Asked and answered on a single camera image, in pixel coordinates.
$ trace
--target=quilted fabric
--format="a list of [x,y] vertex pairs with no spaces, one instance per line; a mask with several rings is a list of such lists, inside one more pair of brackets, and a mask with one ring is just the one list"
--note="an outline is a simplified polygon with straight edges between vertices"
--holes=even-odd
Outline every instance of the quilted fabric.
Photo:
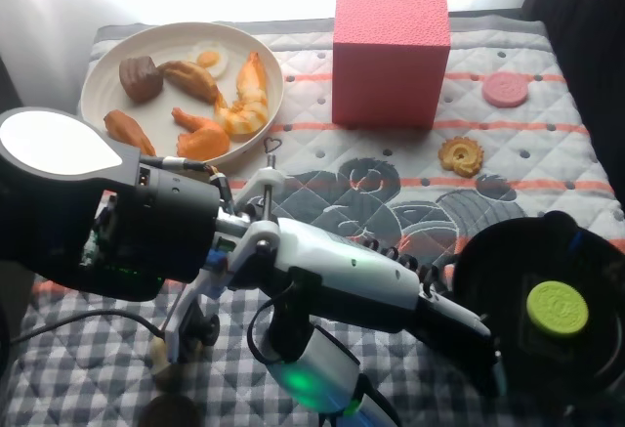
[[[553,209],[622,247],[625,216],[541,24],[452,20],[452,50],[430,133],[343,130],[330,123],[331,25],[241,26],[275,51],[287,83],[265,144],[224,168],[234,187],[265,166],[265,152],[272,151],[277,167],[291,175],[274,198],[278,215],[358,239],[375,235],[423,262],[459,251],[488,225]],[[103,28],[90,67],[118,40],[143,28]],[[484,101],[481,81],[496,70],[528,79],[525,104],[497,109]],[[455,136],[471,137],[484,149],[482,170],[473,179],[439,165],[438,148]],[[180,286],[169,282],[154,301],[137,304],[39,279],[22,329],[102,307],[161,324],[178,291]],[[205,425],[316,425],[316,416],[278,388],[244,341],[247,324],[265,300],[258,291],[227,292],[217,303],[222,333],[203,361],[187,368],[182,388],[199,406]],[[202,305],[214,309],[207,301]],[[362,361],[404,425],[554,425],[532,401],[483,400],[461,373],[408,334],[320,323]],[[268,325],[269,316],[263,315],[258,331]],[[148,368],[149,339],[147,330],[117,317],[77,321],[31,339],[13,367],[7,425],[136,425],[142,408],[158,394]],[[599,421],[616,422],[609,413],[602,419],[574,414],[562,424]]]

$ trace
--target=green disc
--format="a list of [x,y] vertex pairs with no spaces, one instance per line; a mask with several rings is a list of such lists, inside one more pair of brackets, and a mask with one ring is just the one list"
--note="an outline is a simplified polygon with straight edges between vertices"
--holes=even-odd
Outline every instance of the green disc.
[[539,283],[527,295],[527,314],[534,325],[556,337],[573,336],[588,322],[588,306],[577,290],[555,280]]

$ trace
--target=pink box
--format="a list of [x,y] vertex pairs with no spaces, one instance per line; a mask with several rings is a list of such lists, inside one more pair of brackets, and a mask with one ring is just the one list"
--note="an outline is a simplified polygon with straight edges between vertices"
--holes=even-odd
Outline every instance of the pink box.
[[332,121],[431,129],[449,55],[447,0],[337,0]]

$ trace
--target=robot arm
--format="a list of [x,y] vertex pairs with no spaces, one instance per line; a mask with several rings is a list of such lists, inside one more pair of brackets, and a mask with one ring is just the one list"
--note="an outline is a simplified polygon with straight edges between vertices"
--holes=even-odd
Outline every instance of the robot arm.
[[[261,348],[251,336],[250,348],[283,388],[340,425],[398,421],[349,351],[309,322],[312,315],[407,330],[457,362],[485,393],[502,393],[499,355],[477,315],[387,256],[272,216],[271,194],[283,182],[273,162],[243,191],[263,189],[262,212],[232,214],[220,198],[224,178],[215,187],[140,163],[137,149],[64,113],[9,111],[0,116],[0,258],[126,300],[154,298],[165,278],[189,283],[164,327],[171,362],[200,294],[218,299],[226,288],[260,288],[275,308]],[[103,195],[108,203],[99,211]],[[316,377],[314,401],[298,391],[298,370]]]

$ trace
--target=pink disc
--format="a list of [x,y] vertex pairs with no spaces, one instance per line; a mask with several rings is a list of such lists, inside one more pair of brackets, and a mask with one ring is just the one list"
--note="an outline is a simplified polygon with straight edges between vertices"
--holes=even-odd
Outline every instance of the pink disc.
[[494,107],[517,107],[527,100],[527,80],[511,72],[495,72],[484,79],[481,95]]

